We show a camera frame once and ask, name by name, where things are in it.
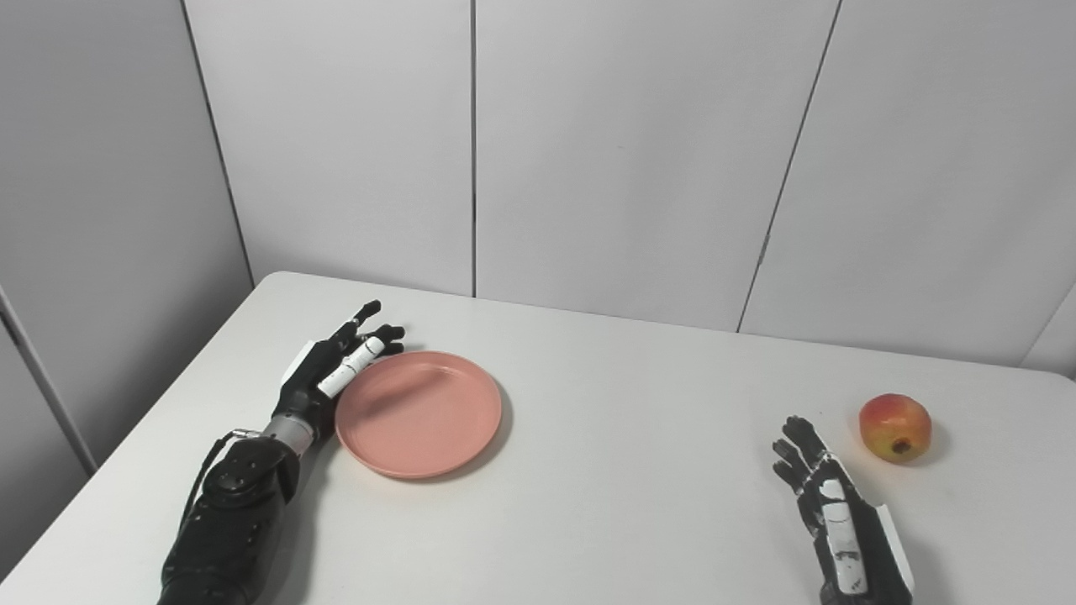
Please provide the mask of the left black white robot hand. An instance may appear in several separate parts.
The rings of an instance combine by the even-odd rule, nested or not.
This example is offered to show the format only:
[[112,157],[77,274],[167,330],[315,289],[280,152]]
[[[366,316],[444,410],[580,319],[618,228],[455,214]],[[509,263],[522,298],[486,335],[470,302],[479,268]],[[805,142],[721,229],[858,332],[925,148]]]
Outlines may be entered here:
[[362,323],[380,313],[380,300],[366,302],[330,337],[308,349],[280,388],[272,418],[298,418],[324,432],[332,421],[335,404],[343,386],[376,358],[404,352],[404,326],[384,324],[362,333]]

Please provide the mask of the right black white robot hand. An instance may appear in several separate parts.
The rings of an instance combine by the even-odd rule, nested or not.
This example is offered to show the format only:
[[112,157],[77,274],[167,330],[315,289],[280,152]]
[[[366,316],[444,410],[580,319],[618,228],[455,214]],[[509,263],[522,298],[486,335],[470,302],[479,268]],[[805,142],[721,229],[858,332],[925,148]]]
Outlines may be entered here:
[[892,513],[868,504],[807,418],[788,417],[773,472],[791,487],[823,576],[822,604],[910,604],[915,579]]

